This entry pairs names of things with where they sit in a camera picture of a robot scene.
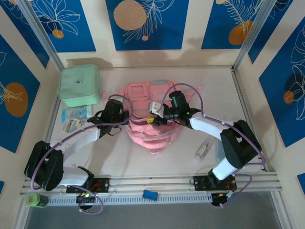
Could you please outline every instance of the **white table surface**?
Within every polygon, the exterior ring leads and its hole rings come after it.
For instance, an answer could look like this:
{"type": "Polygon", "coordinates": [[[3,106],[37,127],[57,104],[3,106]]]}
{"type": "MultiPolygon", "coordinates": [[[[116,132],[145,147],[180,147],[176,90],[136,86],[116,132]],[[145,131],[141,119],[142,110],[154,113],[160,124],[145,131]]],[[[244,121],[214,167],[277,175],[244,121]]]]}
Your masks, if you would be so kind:
{"type": "MultiPolygon", "coordinates": [[[[108,95],[116,94],[118,90],[130,82],[151,80],[172,80],[176,83],[188,83],[194,87],[203,85],[200,91],[204,102],[204,112],[207,115],[238,121],[244,119],[238,94],[228,68],[120,68],[102,69],[101,87],[108,95]]],[[[191,107],[200,108],[199,98],[194,95],[191,107]]],[[[103,102],[93,106],[93,114],[104,107],[103,102]]],[[[57,114],[51,140],[63,139],[68,134],[62,131],[61,103],[57,114]]],[[[207,173],[218,164],[216,160],[216,140],[205,159],[198,163],[193,156],[208,134],[184,128],[179,137],[166,149],[152,156],[148,149],[135,144],[127,135],[124,127],[116,136],[105,135],[90,143],[69,157],[64,166],[83,166],[96,176],[170,176],[207,173]]],[[[249,166],[241,173],[259,172],[260,166],[249,166]]]]}

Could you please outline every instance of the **green can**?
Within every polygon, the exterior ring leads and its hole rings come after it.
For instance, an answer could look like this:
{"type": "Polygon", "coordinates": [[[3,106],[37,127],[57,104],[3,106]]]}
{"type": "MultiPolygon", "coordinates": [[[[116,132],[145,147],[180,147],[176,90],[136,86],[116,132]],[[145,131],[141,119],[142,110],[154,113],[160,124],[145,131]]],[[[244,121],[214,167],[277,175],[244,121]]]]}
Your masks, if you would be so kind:
{"type": "Polygon", "coordinates": [[[44,208],[49,202],[49,198],[37,193],[29,193],[25,198],[25,204],[29,207],[44,208]]]}

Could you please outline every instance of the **blue eraser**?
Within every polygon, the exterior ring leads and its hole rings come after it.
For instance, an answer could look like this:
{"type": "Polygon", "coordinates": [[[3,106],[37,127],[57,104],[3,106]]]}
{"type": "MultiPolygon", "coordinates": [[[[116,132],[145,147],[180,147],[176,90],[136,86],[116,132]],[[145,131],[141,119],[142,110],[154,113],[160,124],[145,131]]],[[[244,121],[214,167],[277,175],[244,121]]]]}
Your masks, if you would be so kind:
{"type": "Polygon", "coordinates": [[[144,190],[143,191],[143,198],[157,201],[158,200],[158,193],[157,192],[151,192],[151,191],[148,191],[148,190],[144,190]]]}

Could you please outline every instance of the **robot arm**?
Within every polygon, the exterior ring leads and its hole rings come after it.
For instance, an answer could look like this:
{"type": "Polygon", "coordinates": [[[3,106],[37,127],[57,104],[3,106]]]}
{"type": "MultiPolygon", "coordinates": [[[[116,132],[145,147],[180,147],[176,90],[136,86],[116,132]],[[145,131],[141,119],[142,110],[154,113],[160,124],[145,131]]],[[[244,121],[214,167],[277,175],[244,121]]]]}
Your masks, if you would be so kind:
{"type": "MultiPolygon", "coordinates": [[[[85,145],[98,140],[105,134],[110,134],[112,128],[120,128],[115,123],[121,123],[127,120],[128,116],[128,111],[123,110],[123,104],[120,101],[110,99],[103,111],[99,111],[94,117],[87,120],[88,123],[83,126],[83,129],[92,126],[92,124],[97,126],[78,133],[56,147],[56,150],[54,149],[39,167],[34,181],[46,191],[51,191],[58,185],[77,185],[90,189],[93,186],[94,174],[83,167],[64,167],[64,161],[85,145]],[[114,125],[102,125],[103,123],[111,123],[114,125]]],[[[35,144],[24,170],[24,174],[27,177],[32,178],[34,170],[42,157],[57,142],[60,141],[51,143],[39,141],[35,144]]]]}
{"type": "Polygon", "coordinates": [[[257,139],[247,122],[239,120],[237,122],[215,122],[212,118],[202,115],[201,111],[196,108],[190,108],[185,96],[181,91],[170,93],[170,101],[172,107],[153,102],[150,111],[158,115],[154,125],[166,124],[167,120],[177,120],[183,126],[190,129],[203,131],[221,140],[225,158],[209,172],[209,186],[217,189],[217,186],[236,170],[241,169],[249,161],[257,156],[255,149],[232,128],[224,125],[227,123],[234,126],[243,134],[245,134],[251,142],[253,142],[259,150],[257,139]]]}

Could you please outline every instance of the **green storage case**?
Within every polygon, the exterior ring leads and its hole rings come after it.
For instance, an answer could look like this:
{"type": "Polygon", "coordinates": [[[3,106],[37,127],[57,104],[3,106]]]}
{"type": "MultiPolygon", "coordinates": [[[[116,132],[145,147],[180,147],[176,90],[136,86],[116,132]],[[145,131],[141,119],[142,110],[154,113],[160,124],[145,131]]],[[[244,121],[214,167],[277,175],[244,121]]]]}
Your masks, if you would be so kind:
{"type": "Polygon", "coordinates": [[[98,104],[102,99],[98,67],[87,64],[65,68],[58,94],[67,107],[98,104]]]}

